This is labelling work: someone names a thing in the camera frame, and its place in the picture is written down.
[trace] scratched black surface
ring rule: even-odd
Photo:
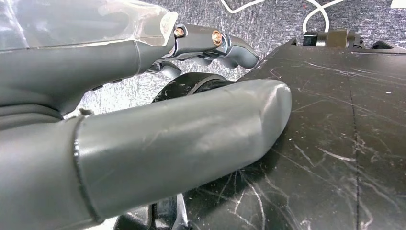
[[[291,118],[260,161],[185,194],[195,229],[406,228],[406,69],[322,50],[281,46],[241,79],[288,84]]]

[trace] brass screw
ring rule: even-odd
[[[212,40],[213,40],[213,43],[214,43],[216,46],[221,45],[221,43],[223,42],[223,38],[222,38],[222,36],[221,36],[220,31],[218,31],[218,30],[213,31],[213,33],[212,33]]]
[[[182,37],[183,35],[185,35],[185,32],[182,28],[176,28],[174,33],[175,37]]]

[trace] white cable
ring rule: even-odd
[[[319,11],[323,14],[324,21],[325,21],[325,23],[326,23],[326,28],[325,28],[324,32],[327,33],[328,30],[330,29],[330,21],[328,20],[328,15],[327,15],[326,11],[324,10],[324,8],[327,8],[327,7],[329,7],[329,6],[335,5],[335,4],[337,4],[337,3],[339,3],[339,2],[342,2],[342,1],[344,1],[344,0],[335,0],[335,1],[332,1],[332,2],[330,2],[330,3],[325,4],[325,5],[323,5],[323,6],[321,6],[320,4],[318,4],[315,0],[305,0],[305,1],[308,1],[309,3],[315,5],[315,6],[317,7],[317,9],[315,9],[315,10],[312,11],[310,14],[308,14],[308,15],[306,16],[306,18],[304,19],[304,21],[303,21],[303,26],[302,26],[302,28],[303,28],[303,33],[306,33],[306,32],[307,32],[307,30],[306,30],[306,25],[307,25],[307,22],[309,21],[309,19],[310,19],[313,15],[315,15],[317,12],[319,12]]]
[[[241,6],[241,7],[239,7],[238,9],[232,10],[232,9],[227,5],[227,3],[226,3],[224,0],[220,0],[220,2],[225,6],[226,10],[227,10],[228,12],[230,12],[230,13],[238,13],[238,12],[240,12],[241,10],[243,10],[243,9],[245,9],[245,8],[247,8],[247,7],[253,6],[253,5],[258,4],[258,3],[261,3],[261,2],[263,2],[263,1],[266,1],[266,0],[256,0],[256,1],[252,1],[252,2],[250,2],[250,3],[247,3],[247,4],[245,4],[245,5]]]

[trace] gray carpet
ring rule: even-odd
[[[236,14],[230,14],[219,0],[145,0],[179,13],[178,22],[217,27],[223,32],[239,36],[262,57],[290,38],[302,40],[302,23],[315,7],[304,0],[267,0]],[[251,0],[226,0],[231,9]],[[330,1],[318,0],[323,5]],[[382,39],[406,47],[406,9],[391,9],[391,0],[345,0],[326,8],[330,28],[355,29],[370,46]],[[313,16],[308,31],[323,31],[321,13]],[[176,62],[183,72],[204,71],[218,73],[236,80],[248,70],[226,69],[214,62],[201,67],[191,61]],[[171,79],[162,74],[142,74],[118,84],[107,84],[83,97],[79,108],[91,109],[95,114],[107,113],[150,103]]]

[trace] black wheel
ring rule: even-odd
[[[160,102],[177,97],[192,95],[232,84],[223,76],[212,73],[191,72],[180,75],[169,82],[152,101]]]

